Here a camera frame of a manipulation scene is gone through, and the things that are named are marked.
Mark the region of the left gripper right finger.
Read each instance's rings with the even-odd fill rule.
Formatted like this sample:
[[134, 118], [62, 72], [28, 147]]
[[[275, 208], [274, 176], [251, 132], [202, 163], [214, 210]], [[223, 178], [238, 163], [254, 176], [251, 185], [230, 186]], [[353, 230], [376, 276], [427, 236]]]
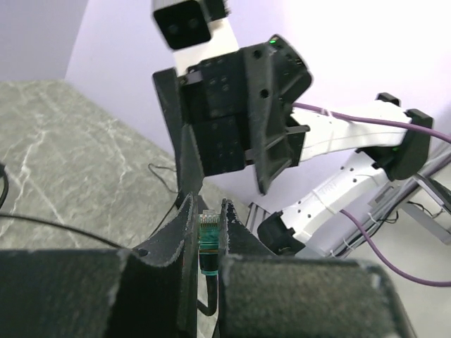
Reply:
[[242, 224], [230, 199], [221, 205], [218, 333], [281, 334], [279, 260]]

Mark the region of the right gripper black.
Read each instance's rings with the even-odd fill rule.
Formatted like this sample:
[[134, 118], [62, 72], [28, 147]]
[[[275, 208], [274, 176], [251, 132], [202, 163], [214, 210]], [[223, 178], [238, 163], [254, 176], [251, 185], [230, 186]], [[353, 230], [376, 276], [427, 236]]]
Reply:
[[280, 35], [201, 61], [186, 75], [153, 74], [175, 154], [178, 193], [197, 195], [206, 177], [253, 165], [260, 193], [297, 165], [306, 125], [291, 116], [312, 82], [301, 56]]

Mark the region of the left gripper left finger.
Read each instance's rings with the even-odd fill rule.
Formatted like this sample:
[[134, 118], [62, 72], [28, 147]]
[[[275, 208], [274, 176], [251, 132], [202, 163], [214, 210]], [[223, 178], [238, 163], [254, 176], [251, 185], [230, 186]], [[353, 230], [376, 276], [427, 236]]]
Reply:
[[197, 333], [198, 198], [189, 193], [175, 217], [141, 243], [138, 309], [155, 334]]

